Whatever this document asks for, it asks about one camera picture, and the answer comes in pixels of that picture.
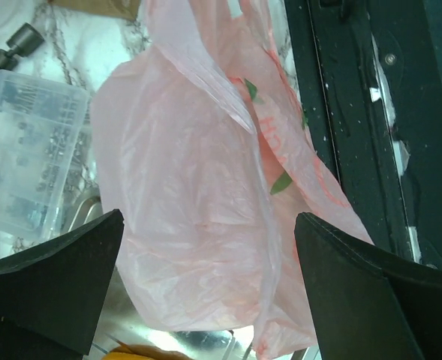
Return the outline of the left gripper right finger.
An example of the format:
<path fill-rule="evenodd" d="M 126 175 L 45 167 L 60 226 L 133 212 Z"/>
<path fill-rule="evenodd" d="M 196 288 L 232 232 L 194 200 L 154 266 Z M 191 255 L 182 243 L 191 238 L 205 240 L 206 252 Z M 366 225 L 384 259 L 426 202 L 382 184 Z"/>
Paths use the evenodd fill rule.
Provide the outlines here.
<path fill-rule="evenodd" d="M 442 359 L 442 271 L 311 213 L 294 234 L 323 359 Z"/>

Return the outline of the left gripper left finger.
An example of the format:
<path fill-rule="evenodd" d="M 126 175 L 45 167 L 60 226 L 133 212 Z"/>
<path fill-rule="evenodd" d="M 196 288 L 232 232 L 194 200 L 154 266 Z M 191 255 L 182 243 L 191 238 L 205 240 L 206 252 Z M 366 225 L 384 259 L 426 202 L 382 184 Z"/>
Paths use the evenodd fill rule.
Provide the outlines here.
<path fill-rule="evenodd" d="M 116 209 L 0 259 L 0 359 L 89 353 L 123 229 Z"/>

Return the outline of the brown burlap tote bag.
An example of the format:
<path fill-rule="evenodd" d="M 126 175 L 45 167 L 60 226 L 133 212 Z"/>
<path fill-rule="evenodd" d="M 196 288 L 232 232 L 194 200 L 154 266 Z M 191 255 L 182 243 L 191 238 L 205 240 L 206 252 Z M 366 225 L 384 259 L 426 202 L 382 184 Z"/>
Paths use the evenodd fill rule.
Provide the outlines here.
<path fill-rule="evenodd" d="M 51 0 L 48 3 L 88 14 L 134 21 L 141 0 Z"/>

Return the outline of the pink plastic grocery bag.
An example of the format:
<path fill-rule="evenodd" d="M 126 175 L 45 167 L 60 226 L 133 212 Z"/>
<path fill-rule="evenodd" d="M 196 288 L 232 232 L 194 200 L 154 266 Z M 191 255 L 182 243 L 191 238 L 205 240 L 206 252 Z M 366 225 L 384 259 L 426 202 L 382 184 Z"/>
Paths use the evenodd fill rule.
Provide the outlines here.
<path fill-rule="evenodd" d="M 317 156 L 266 1 L 145 1 L 151 45 L 91 103 L 104 211 L 143 322 L 165 332 L 252 326 L 259 359 L 313 346 L 294 228 L 311 212 L 369 234 Z"/>

